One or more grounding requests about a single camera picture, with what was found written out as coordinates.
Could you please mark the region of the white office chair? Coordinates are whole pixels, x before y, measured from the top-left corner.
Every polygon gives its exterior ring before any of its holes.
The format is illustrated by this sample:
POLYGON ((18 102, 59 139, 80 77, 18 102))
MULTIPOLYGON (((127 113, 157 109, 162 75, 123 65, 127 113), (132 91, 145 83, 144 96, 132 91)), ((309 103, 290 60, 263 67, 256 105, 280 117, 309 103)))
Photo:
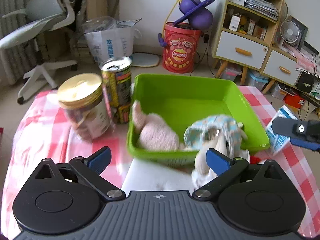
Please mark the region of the white office chair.
POLYGON ((17 28, 1 39, 1 51, 33 41, 35 46, 36 66, 24 74, 26 82, 18 92, 17 103, 24 104, 23 95, 35 83, 39 77, 44 77, 52 89, 58 89, 58 85, 48 73, 50 70, 70 67, 75 71, 78 63, 75 60, 60 62, 44 61, 37 44, 36 37, 44 32, 61 29, 72 24, 75 20, 75 12, 72 3, 75 0, 30 0, 26 7, 3 15, 4 18, 14 15, 25 15, 29 23, 17 28))

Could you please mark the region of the gold lid cookie jar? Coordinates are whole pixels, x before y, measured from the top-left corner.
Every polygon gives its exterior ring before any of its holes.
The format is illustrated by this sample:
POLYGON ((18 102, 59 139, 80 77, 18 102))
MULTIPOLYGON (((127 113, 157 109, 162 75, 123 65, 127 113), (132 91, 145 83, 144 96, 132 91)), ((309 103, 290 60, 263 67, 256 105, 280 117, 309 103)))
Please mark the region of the gold lid cookie jar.
POLYGON ((57 98, 72 128, 85 141, 102 136, 111 121, 98 74, 79 74, 66 80, 57 90, 57 98))

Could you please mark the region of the blue white milk carton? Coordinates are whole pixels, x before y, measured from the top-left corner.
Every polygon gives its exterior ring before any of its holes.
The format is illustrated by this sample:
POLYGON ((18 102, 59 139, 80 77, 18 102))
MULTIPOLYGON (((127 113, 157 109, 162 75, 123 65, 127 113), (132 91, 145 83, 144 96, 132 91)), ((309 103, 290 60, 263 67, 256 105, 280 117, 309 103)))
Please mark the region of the blue white milk carton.
POLYGON ((298 119, 285 105, 283 105, 282 107, 280 107, 280 109, 278 109, 275 116, 271 119, 271 121, 265 127, 265 132, 270 141, 270 148, 267 150, 269 155, 278 154, 284 148, 284 146, 290 141, 289 137, 286 137, 284 135, 279 135, 273 130, 272 123, 277 117, 289 118, 294 120, 298 119))

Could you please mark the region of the red Lays chip bucket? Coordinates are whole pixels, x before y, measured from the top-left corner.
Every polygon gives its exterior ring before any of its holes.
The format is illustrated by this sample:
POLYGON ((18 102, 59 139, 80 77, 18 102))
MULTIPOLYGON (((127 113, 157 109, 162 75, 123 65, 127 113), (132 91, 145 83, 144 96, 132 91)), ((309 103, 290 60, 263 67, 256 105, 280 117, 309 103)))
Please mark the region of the red Lays chip bucket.
POLYGON ((163 47, 163 67, 178 74, 191 72, 201 35, 202 31, 193 29, 188 23, 174 26, 173 22, 167 22, 158 35, 163 47))

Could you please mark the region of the pink plush toy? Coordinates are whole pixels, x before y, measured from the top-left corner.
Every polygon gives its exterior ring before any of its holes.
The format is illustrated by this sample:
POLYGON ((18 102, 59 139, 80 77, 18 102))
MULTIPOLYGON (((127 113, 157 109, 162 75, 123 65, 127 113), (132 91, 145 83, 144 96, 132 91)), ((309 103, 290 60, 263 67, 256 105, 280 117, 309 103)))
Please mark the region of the pink plush toy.
POLYGON ((178 134, 160 115, 145 114, 138 100, 133 103, 131 114, 140 148, 152 152, 184 150, 184 143, 180 142, 178 134))

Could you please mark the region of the purple saturn hopper ball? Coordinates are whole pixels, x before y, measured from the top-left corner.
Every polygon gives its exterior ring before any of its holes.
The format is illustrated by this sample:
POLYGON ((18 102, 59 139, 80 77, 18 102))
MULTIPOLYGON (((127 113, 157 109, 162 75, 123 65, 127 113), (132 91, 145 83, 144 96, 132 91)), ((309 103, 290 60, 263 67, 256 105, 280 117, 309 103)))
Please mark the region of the purple saturn hopper ball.
POLYGON ((213 23, 213 14, 207 9, 216 0, 178 0, 178 8, 183 14, 181 18, 173 23, 177 27, 184 21, 188 21, 193 29, 206 30, 213 23))

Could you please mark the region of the red white checkered tablecloth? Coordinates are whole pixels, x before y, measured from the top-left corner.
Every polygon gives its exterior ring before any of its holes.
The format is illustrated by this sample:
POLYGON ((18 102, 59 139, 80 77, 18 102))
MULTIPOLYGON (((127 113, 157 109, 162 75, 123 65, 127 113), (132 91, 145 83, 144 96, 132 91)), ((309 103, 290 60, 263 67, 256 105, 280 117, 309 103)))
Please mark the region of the red white checkered tablecloth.
MULTIPOLYGON (((19 118, 11 149, 1 149, 1 156, 10 158, 10 162, 1 169, 5 174, 1 193, 1 233, 8 239, 20 233, 12 213, 12 204, 34 168, 44 158, 65 163, 76 156, 86 157, 108 146, 112 151, 112 161, 102 176, 121 187, 132 161, 126 150, 127 130, 127 125, 118 125, 94 142, 81 141, 71 129, 56 94, 51 90, 37 94, 19 118)), ((287 144, 274 159, 306 202, 300 233, 306 237, 318 235, 319 189, 303 150, 287 144)))

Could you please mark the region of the grey white plush bunny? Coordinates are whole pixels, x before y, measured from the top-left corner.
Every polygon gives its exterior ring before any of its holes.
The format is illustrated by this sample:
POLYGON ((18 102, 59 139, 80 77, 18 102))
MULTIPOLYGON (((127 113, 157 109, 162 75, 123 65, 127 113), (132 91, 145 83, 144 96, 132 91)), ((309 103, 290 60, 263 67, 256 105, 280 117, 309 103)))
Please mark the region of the grey white plush bunny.
POLYGON ((234 159, 237 157, 250 161, 249 150, 242 150, 241 143, 248 137, 244 124, 228 115, 211 115, 194 122, 183 136, 188 150, 197 150, 191 178, 198 189, 217 177, 206 162, 206 152, 214 148, 223 155, 234 159))

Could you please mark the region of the green plastic cookie bin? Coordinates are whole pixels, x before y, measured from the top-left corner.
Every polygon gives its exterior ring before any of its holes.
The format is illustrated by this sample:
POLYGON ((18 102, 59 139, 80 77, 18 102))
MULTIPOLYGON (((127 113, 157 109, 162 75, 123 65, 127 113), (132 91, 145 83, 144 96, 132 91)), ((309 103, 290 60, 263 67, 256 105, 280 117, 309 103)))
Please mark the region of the green plastic cookie bin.
POLYGON ((139 74, 132 101, 145 114, 156 113, 179 139, 188 126, 211 115, 225 114, 244 124, 248 136, 241 144, 250 154, 269 148, 269 138, 245 97, 245 87, 234 82, 196 76, 139 74))

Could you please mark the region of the white blue paper bag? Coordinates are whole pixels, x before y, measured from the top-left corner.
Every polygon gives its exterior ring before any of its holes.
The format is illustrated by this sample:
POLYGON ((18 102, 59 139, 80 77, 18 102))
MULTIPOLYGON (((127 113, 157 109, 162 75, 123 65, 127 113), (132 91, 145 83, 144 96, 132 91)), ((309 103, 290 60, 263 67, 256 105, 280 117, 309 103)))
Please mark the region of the white blue paper bag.
POLYGON ((131 57, 134 39, 142 36, 135 27, 139 21, 141 19, 121 21, 103 16, 83 23, 84 37, 95 62, 100 64, 113 57, 131 57))

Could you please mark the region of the framed picture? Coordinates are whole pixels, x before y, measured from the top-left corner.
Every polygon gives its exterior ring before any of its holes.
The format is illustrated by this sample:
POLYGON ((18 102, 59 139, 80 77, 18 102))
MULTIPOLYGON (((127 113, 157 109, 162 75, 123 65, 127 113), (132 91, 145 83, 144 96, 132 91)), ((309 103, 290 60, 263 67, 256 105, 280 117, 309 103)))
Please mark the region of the framed picture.
POLYGON ((299 30, 298 40, 295 43, 293 43, 292 46, 295 47, 297 50, 301 50, 302 46, 304 45, 306 35, 308 33, 308 27, 296 18, 294 18, 292 15, 290 15, 288 19, 294 22, 299 30))

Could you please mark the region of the small white desk fan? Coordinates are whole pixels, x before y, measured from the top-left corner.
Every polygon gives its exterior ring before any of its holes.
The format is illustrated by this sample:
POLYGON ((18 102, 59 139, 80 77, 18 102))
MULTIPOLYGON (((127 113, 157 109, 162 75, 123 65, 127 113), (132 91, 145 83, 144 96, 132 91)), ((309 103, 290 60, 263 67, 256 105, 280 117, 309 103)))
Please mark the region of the small white desk fan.
POLYGON ((295 43, 299 38, 299 29, 295 22, 290 20, 284 21, 280 26, 280 42, 276 46, 281 50, 288 52, 289 50, 284 47, 284 43, 295 43))

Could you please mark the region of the wooden white drawer cabinet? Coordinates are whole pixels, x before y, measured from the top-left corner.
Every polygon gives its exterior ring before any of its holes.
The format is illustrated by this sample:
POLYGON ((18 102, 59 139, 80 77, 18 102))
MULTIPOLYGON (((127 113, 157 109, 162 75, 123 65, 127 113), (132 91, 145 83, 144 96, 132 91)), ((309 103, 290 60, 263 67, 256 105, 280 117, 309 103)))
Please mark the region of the wooden white drawer cabinet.
MULTIPOLYGON (((266 0, 282 12, 285 0, 266 0)), ((276 45, 275 37, 280 19, 274 19, 250 9, 235 0, 217 0, 216 26, 213 30, 212 57, 220 61, 220 77, 231 63, 242 66, 241 84, 250 70, 256 70, 271 80, 263 90, 266 93, 275 82, 294 88, 301 72, 297 59, 276 45)))

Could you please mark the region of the yellow black tin can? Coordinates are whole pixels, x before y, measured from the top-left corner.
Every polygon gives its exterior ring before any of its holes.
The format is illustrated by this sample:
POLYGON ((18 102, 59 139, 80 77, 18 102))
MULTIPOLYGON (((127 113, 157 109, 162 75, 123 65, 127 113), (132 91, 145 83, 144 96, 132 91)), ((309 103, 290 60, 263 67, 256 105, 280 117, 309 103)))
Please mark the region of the yellow black tin can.
POLYGON ((129 121, 131 109, 131 63, 129 57, 113 57, 100 64, 106 95, 113 119, 119 124, 129 121))

